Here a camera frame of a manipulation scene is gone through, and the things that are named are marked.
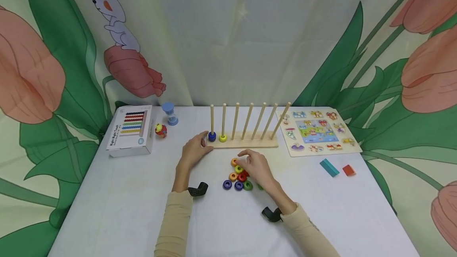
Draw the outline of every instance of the white mouse drawing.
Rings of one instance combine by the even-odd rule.
[[[93,0],[100,13],[109,21],[105,29],[111,33],[116,46],[123,50],[136,50],[140,52],[140,45],[135,36],[125,26],[125,13],[118,0]]]

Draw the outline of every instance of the wooden peg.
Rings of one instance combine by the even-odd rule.
[[[244,123],[243,135],[241,135],[241,140],[244,139],[244,134],[246,134],[246,129],[248,128],[249,118],[251,117],[251,112],[254,104],[251,103],[249,106],[248,116],[246,117],[246,123]]]
[[[232,138],[231,140],[234,139],[235,137],[235,129],[236,129],[236,121],[238,120],[238,110],[240,110],[240,103],[236,103],[236,108],[235,108],[235,120],[233,122],[233,130],[232,130]]]
[[[279,125],[281,124],[283,118],[286,116],[287,110],[289,109],[289,107],[290,107],[291,104],[292,104],[291,102],[288,102],[287,105],[286,105],[286,107],[284,108],[284,111],[282,112],[281,117],[279,118],[279,120],[278,120],[278,122],[277,122],[277,124],[276,124],[276,127],[275,127],[275,129],[273,130],[273,133],[272,133],[271,136],[270,136],[270,140],[272,140],[273,137],[275,136],[276,130],[278,130]]]
[[[222,133],[221,133],[221,136],[225,136],[224,133],[225,133],[225,108],[226,108],[227,104],[223,104],[222,105]]]
[[[270,113],[270,117],[268,117],[267,125],[265,125],[265,129],[263,130],[260,140],[262,140],[265,137],[265,134],[267,133],[268,127],[270,126],[271,119],[273,118],[273,115],[275,115],[276,107],[278,107],[278,104],[274,104],[273,109],[271,110],[271,113]]]
[[[266,102],[264,102],[264,103],[262,104],[262,109],[260,110],[259,119],[257,120],[257,124],[255,125],[254,132],[252,133],[252,136],[251,136],[251,140],[254,139],[255,134],[257,133],[257,129],[259,128],[260,121],[262,120],[262,116],[263,116],[263,113],[264,113],[264,111],[265,111],[265,106],[267,106],[267,103],[266,103]]]
[[[211,107],[211,134],[214,134],[214,104],[211,104],[210,107]]]

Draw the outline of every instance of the white box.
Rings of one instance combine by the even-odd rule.
[[[152,151],[152,105],[121,106],[114,115],[114,125],[106,150],[112,157],[145,155]]]

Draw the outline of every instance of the red ring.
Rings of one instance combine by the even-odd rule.
[[[240,173],[240,174],[238,175],[238,181],[240,181],[240,182],[245,182],[246,179],[247,179],[247,177],[246,177],[246,174],[245,174],[244,172],[243,172],[243,173]]]

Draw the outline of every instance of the person's left hand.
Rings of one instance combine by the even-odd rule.
[[[206,146],[205,136],[208,131],[195,135],[182,148],[182,156],[179,160],[178,167],[183,167],[185,170],[191,170],[195,164],[207,153],[213,151],[213,146]]]

